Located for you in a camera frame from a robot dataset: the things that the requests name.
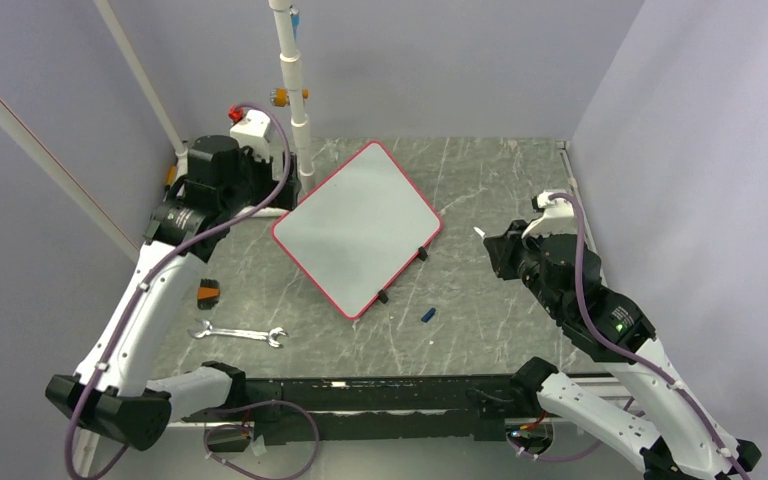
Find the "blue marker cap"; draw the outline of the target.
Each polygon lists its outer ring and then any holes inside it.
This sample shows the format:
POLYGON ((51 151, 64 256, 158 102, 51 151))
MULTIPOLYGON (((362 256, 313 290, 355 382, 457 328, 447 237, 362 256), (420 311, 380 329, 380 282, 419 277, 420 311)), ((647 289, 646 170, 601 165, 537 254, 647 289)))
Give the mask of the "blue marker cap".
POLYGON ((434 317, 435 314, 436 314, 436 309, 430 308, 425 314, 422 315, 422 317, 420 318, 420 321, 422 323, 427 323, 434 317))

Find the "pink-framed whiteboard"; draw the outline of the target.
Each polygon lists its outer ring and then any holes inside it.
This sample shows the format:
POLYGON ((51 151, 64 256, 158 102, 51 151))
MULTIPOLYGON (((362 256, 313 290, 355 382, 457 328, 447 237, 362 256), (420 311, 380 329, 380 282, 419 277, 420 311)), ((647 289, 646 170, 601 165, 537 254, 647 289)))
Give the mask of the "pink-framed whiteboard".
POLYGON ((271 234, 336 310, 356 320, 442 227, 391 152, 370 141, 276 220, 271 234))

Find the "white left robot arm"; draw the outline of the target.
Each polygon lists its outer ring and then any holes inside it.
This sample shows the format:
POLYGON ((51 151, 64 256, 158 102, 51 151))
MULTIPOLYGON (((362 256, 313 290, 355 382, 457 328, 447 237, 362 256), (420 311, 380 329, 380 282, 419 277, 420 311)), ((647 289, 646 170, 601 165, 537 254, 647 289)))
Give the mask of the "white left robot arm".
POLYGON ((144 233, 135 272, 101 337, 75 372, 55 375, 45 396, 78 427, 145 451, 166 426, 201 411, 224 420, 247 406, 245 374, 218 361, 151 379, 160 343, 185 294, 201 278, 232 219, 249 207, 293 209, 296 156, 273 177, 273 159, 225 135, 198 138, 187 172, 168 186, 144 233))

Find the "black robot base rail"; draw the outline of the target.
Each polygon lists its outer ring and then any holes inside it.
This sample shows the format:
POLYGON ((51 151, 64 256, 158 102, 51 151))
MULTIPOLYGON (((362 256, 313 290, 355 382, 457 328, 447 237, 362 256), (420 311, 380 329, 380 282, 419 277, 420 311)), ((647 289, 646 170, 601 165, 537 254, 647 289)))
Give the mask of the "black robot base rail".
POLYGON ((222 407, 187 423, 240 423, 269 446, 307 441, 469 437, 502 441, 543 414, 508 374, 249 379, 222 407))

